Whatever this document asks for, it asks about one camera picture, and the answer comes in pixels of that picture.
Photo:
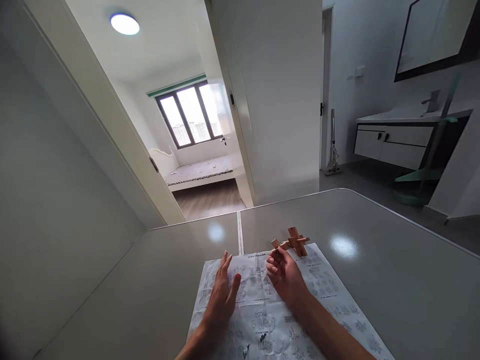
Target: wooden floor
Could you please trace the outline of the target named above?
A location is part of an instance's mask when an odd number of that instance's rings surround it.
[[[187,221],[246,209],[235,179],[173,192]]]

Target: gray table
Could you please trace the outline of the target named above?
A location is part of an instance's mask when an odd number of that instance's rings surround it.
[[[476,255],[347,189],[240,214],[246,254],[310,237],[397,360],[480,359]]]
[[[146,232],[39,358],[173,359],[204,262],[270,249],[291,226],[318,244],[397,360],[480,359],[478,257],[346,189]]]
[[[41,359],[174,359],[187,338],[204,262],[238,255],[237,213],[144,233]]]

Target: building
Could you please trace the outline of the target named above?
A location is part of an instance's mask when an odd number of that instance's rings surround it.
[[[172,126],[171,129],[175,134],[178,145],[182,146],[190,144],[189,134],[187,133],[187,129],[185,129],[183,124]]]
[[[205,124],[204,122],[197,122],[195,124],[195,128],[196,128],[196,131],[198,132],[198,137],[199,137],[200,141],[205,141],[205,140],[210,139],[210,134],[209,134],[209,131],[207,129],[207,124]]]
[[[210,125],[211,125],[211,132],[213,133],[214,137],[222,134],[222,131],[219,130],[219,124],[218,123],[211,122]]]

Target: mirror frame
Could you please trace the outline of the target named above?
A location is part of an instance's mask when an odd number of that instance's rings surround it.
[[[412,2],[408,9],[408,16],[406,17],[405,29],[403,30],[403,38],[401,40],[400,53],[398,54],[398,61],[396,63],[395,80],[394,83],[414,78],[420,75],[433,73],[438,70],[450,68],[455,65],[468,63],[480,58],[480,1],[477,0],[475,9],[471,16],[470,24],[461,43],[460,51],[458,54],[449,56],[428,64],[412,68],[399,73],[400,58],[404,49],[405,36],[407,35],[407,27],[409,26],[410,13],[412,12],[412,6],[418,3],[420,0]]]

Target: bedroom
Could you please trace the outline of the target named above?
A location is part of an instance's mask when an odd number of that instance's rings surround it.
[[[183,1],[131,4],[129,11],[143,22],[138,35],[128,36],[90,20],[90,1],[68,3],[185,219],[251,207],[250,191],[241,196],[235,180],[232,137],[224,137],[233,128],[225,89],[207,83],[202,51],[209,44],[192,7]]]

